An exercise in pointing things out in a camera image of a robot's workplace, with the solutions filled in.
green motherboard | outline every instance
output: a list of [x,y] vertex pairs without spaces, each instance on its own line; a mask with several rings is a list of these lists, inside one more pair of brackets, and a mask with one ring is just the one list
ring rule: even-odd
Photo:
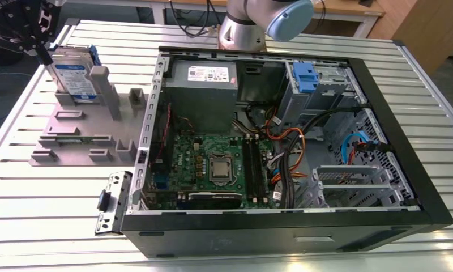
[[[250,159],[246,160],[246,144],[251,142],[256,143],[256,151],[252,154],[248,152],[246,157],[250,156]],[[179,192],[219,192],[242,194],[242,209],[270,208],[272,202],[268,198],[267,171],[262,165],[266,165],[271,151],[270,140],[246,140],[244,137],[228,136],[176,136],[172,171],[170,175],[154,175],[158,189],[150,207],[178,209],[175,198],[179,197]],[[247,173],[252,168],[251,164],[258,166],[256,170],[252,170],[258,179]],[[262,184],[252,185],[250,180]],[[252,197],[254,186],[266,191],[263,197]]]

cpu socket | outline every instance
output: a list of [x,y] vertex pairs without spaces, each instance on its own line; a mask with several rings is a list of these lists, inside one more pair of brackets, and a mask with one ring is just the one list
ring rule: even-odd
[[232,182],[232,156],[228,154],[212,154],[211,161],[211,182],[218,186],[226,186]]

motherboard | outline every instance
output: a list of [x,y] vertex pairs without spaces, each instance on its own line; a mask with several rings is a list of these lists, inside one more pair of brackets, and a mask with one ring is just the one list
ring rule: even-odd
[[151,209],[267,209],[271,141],[255,137],[178,135],[172,170],[155,173]]

power supply label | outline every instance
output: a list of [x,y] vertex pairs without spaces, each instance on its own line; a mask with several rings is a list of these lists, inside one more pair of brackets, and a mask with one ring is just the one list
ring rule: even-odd
[[74,98],[90,100],[98,97],[91,80],[86,78],[87,69],[83,65],[55,65],[59,80]]
[[228,68],[192,66],[188,68],[188,81],[230,82]]

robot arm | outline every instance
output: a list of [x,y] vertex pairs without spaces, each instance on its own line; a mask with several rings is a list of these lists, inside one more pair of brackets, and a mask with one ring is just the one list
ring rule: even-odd
[[[58,28],[66,0],[0,1],[0,48],[38,56],[52,64],[50,38]],[[288,41],[306,29],[314,16],[311,0],[230,0],[228,16],[220,31],[220,47],[260,51],[266,33]]]
[[220,30],[224,49],[260,51],[266,33],[276,41],[292,40],[314,16],[311,0],[230,0]]
[[42,64],[52,64],[47,51],[58,28],[64,0],[0,1],[0,48],[38,56]]

